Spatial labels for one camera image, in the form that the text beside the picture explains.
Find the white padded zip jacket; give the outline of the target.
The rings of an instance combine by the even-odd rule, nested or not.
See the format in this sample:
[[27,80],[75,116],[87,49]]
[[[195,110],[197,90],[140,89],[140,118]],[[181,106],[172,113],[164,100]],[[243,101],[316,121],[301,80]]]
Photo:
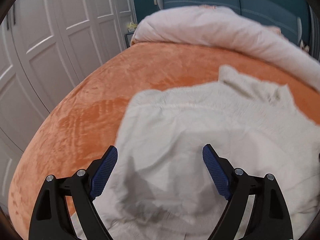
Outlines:
[[115,146],[117,163],[93,202],[114,239],[207,239],[232,194],[223,159],[275,176],[293,239],[319,210],[319,125],[289,87],[228,65],[214,82],[135,94]]

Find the orange plush bed blanket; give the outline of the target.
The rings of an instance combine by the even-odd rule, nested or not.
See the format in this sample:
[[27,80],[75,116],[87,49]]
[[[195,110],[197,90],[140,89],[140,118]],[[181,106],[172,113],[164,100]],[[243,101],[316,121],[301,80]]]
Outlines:
[[218,68],[288,85],[298,108],[319,122],[319,94],[289,73],[222,49],[189,44],[139,43],[106,62],[76,86],[50,113],[25,149],[9,189],[9,215],[28,238],[30,219],[45,177],[67,177],[112,145],[133,95],[215,81]]

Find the white panelled wardrobe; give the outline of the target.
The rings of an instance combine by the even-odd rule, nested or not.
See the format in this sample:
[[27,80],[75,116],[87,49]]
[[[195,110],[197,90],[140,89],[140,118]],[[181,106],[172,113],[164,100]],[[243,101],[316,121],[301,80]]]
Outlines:
[[1,23],[1,204],[36,131],[89,74],[122,52],[133,0],[16,0]]

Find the blue upholstered headboard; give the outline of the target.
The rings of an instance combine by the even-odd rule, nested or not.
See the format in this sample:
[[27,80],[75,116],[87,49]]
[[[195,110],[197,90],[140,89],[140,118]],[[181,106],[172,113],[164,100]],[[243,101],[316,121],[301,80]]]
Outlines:
[[156,0],[160,10],[176,7],[210,5],[227,7],[236,14],[268,27],[275,26],[292,43],[308,38],[308,26],[299,16],[270,0]]

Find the pale pink rolled duvet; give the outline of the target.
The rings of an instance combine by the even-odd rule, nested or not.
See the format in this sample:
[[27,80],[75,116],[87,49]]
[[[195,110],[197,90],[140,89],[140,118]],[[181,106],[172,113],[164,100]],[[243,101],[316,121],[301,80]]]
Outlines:
[[274,64],[319,90],[319,61],[274,27],[242,17],[228,7],[186,6],[146,16],[131,44],[168,42],[233,50]]

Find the nightstand with tissue box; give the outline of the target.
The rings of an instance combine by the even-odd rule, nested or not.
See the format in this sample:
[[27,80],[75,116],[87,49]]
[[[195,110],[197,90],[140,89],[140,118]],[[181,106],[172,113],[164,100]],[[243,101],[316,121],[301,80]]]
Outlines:
[[130,22],[128,25],[127,25],[127,33],[124,35],[125,37],[125,43],[126,43],[126,47],[129,48],[130,47],[130,44],[131,44],[131,39],[133,37],[133,34],[135,32],[137,28],[137,24],[133,23],[133,22]]

